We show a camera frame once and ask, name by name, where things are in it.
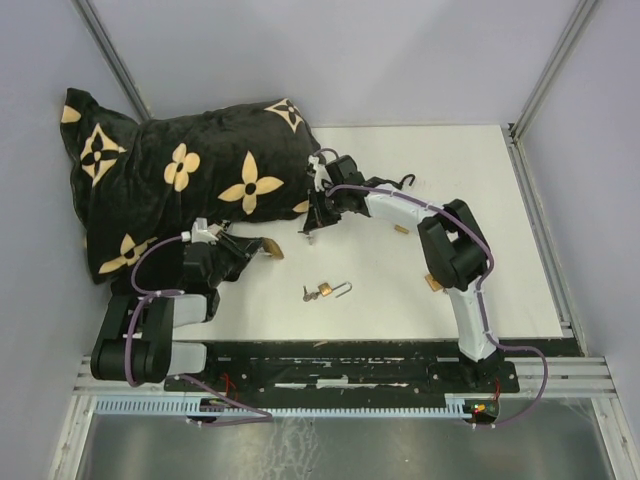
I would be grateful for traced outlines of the large brass padlock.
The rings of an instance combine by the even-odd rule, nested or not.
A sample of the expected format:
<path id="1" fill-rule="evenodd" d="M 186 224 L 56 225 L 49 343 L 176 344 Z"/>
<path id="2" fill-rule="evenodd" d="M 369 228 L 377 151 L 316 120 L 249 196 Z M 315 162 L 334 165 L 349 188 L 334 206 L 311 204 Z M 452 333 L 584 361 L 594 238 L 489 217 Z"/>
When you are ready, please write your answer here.
<path id="1" fill-rule="evenodd" d="M 275 260 L 282 260 L 284 258 L 284 253 L 279 246 L 279 244 L 270 238 L 263 238 L 261 242 L 261 251 Z"/>

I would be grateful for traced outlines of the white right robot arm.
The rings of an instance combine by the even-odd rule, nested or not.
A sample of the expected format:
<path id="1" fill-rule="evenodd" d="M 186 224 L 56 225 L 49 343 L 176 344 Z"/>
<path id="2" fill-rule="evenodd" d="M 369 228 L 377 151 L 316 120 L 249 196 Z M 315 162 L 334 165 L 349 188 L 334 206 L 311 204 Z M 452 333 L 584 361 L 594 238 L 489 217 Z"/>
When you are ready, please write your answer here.
<path id="1" fill-rule="evenodd" d="M 302 233 L 337 224 L 344 213 L 386 220 L 418 235 L 429 278 L 448 292 L 458 329 L 458 349 L 465 360 L 458 368 L 467 389 L 481 391 L 495 379 L 489 361 L 497 355 L 482 285 L 494 267 L 487 241 L 467 203 L 455 199 L 440 204 L 403 191 L 413 174 L 393 181 L 365 178 L 355 160 L 324 150 L 308 157 L 306 175 L 309 208 Z"/>

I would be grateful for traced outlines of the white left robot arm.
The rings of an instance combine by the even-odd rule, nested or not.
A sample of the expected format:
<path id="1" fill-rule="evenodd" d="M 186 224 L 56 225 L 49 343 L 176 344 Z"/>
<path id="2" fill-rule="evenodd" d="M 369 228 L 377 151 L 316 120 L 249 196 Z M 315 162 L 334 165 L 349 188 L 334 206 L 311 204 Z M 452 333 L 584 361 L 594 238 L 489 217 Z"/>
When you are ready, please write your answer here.
<path id="1" fill-rule="evenodd" d="M 212 321 L 220 285 L 237 281 L 267 242 L 221 232 L 212 241 L 193 242 L 185 233 L 154 243 L 130 268 L 129 290 L 109 301 L 90 356 L 92 376 L 140 386 L 186 373 L 198 389 L 215 387 L 220 364 L 203 344 L 176 341 L 174 330 Z"/>

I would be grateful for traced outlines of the small brass padlock left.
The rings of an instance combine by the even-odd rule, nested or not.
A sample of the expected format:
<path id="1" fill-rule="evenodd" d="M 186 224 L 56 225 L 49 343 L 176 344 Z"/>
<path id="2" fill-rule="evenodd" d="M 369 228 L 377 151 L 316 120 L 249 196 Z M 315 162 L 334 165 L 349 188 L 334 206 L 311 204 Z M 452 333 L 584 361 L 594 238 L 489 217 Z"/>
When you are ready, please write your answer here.
<path id="1" fill-rule="evenodd" d="M 332 286 L 327 282 L 324 282 L 318 286 L 318 292 L 322 297 L 335 296 L 339 298 L 350 293 L 353 289 L 351 282 L 346 281 L 339 285 Z"/>

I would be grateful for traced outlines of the black padlock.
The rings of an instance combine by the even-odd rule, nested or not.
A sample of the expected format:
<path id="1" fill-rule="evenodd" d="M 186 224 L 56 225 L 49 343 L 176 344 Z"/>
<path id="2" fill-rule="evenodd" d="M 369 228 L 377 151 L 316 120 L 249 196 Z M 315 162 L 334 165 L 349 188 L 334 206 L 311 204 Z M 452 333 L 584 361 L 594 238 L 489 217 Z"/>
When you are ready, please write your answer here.
<path id="1" fill-rule="evenodd" d="M 403 190 L 406 187 L 411 187 L 416 180 L 416 175 L 409 173 L 404 175 L 400 180 L 392 180 L 387 178 L 381 178 L 374 176 L 371 178 L 371 182 L 373 186 L 379 186 L 383 184 L 388 184 L 393 186 L 397 190 Z"/>

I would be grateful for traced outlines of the small left padlock keys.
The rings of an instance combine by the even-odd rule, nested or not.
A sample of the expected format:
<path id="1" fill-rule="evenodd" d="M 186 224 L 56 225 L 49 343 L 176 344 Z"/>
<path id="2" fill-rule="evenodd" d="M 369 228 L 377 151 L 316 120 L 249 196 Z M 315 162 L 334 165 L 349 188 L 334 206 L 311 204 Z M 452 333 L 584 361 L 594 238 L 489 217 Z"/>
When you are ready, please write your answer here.
<path id="1" fill-rule="evenodd" d="M 306 286 L 303 287 L 303 301 L 309 302 L 316 300 L 320 296 L 318 291 L 309 291 Z"/>

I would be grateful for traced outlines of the black floral garment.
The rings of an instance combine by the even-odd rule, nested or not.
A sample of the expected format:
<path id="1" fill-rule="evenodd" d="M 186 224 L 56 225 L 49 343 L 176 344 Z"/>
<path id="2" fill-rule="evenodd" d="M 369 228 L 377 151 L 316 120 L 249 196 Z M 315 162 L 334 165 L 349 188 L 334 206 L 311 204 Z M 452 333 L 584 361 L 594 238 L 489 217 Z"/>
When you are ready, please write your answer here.
<path id="1" fill-rule="evenodd" d="M 117 273 L 109 286 L 113 295 L 136 295 L 145 292 L 178 291 L 187 293 L 189 287 L 184 277 L 184 254 L 187 247 L 182 243 L 183 230 L 170 231 L 152 240 L 132 265 Z"/>

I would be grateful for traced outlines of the black floral plush pillow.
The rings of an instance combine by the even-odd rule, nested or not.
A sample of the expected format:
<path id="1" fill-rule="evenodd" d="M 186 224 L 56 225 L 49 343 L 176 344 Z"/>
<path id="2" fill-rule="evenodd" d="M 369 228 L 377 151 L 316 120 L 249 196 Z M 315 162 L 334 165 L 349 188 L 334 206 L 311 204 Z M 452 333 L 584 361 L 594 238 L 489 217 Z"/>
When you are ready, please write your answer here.
<path id="1" fill-rule="evenodd" d="M 320 149 L 287 98 L 140 123 L 70 88 L 60 133 L 98 284 L 199 218 L 263 223 L 306 213 L 308 160 Z"/>

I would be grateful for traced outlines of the brass padlock long shackle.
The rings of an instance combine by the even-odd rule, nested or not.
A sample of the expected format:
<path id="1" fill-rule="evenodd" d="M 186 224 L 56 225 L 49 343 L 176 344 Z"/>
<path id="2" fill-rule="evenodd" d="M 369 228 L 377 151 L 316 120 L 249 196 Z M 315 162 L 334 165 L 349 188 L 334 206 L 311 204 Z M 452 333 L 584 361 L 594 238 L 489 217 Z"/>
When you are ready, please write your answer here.
<path id="1" fill-rule="evenodd" d="M 444 289 L 444 287 L 431 275 L 427 274 L 425 280 L 433 292 L 438 292 Z"/>

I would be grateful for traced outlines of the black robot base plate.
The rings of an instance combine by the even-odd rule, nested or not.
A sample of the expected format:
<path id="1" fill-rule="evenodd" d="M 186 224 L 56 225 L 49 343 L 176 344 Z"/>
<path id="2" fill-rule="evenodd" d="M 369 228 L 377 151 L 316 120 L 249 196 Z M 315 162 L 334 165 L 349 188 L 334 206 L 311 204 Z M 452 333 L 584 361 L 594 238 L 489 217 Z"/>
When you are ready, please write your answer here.
<path id="1" fill-rule="evenodd" d="M 493 397 L 520 390 L 513 363 L 463 360 L 454 341 L 208 341 L 205 369 L 167 392 L 204 383 L 260 408 L 441 407 L 448 394 Z"/>

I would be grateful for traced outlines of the left aluminium frame post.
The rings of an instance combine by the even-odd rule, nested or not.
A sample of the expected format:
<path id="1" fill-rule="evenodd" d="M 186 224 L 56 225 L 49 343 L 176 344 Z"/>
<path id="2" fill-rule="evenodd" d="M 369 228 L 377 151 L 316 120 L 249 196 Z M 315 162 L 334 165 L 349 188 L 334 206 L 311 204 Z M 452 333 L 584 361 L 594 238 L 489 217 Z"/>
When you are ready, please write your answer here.
<path id="1" fill-rule="evenodd" d="M 152 118 L 151 111 L 145 104 L 126 62 L 117 52 L 115 44 L 94 2 L 89 0 L 72 0 L 71 3 L 78 12 L 95 45 L 100 50 L 103 59 L 136 117 L 140 121 L 150 120 Z"/>

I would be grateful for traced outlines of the aluminium frame post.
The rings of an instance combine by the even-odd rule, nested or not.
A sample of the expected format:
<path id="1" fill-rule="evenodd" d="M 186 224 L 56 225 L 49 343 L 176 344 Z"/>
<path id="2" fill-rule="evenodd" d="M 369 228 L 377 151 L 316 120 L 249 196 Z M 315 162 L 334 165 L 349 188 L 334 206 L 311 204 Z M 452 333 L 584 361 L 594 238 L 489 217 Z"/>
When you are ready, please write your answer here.
<path id="1" fill-rule="evenodd" d="M 510 137 L 514 145 L 518 144 L 531 128 L 545 99 L 594 19 L 601 4 L 602 1 L 600 0 L 580 0 L 577 2 L 521 113 L 509 127 Z"/>
<path id="2" fill-rule="evenodd" d="M 152 118 L 151 111 L 145 104 L 126 62 L 117 52 L 115 44 L 94 2 L 89 0 L 72 0 L 71 3 L 78 12 L 95 45 L 100 50 L 103 59 L 136 117 L 140 121 L 150 120 Z"/>

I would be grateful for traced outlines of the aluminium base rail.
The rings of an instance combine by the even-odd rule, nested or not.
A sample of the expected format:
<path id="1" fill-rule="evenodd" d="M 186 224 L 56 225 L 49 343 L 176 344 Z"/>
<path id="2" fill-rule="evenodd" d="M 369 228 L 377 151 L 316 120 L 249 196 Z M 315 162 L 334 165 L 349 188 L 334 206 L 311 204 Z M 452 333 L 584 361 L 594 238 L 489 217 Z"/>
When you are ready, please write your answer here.
<path id="1" fill-rule="evenodd" d="M 543 380 L 543 366 L 538 357 L 508 357 L 515 366 L 520 391 L 512 398 L 533 398 Z M 545 399 L 614 398 L 617 391 L 603 357 L 548 358 Z M 147 384 L 131 388 L 126 382 L 95 380 L 85 357 L 72 389 L 75 395 L 155 395 L 165 393 L 164 384 Z"/>

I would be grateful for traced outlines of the right aluminium frame post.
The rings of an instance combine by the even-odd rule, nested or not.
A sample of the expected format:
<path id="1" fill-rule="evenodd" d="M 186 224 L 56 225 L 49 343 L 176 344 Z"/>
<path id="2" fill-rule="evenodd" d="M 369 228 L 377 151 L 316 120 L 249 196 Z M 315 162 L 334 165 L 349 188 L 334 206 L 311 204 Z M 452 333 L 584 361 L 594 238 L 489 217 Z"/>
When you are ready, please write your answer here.
<path id="1" fill-rule="evenodd" d="M 521 113 L 509 127 L 510 137 L 514 145 L 518 144 L 531 128 L 545 99 L 594 19 L 601 4 L 602 1 L 600 0 L 580 0 L 577 2 Z"/>

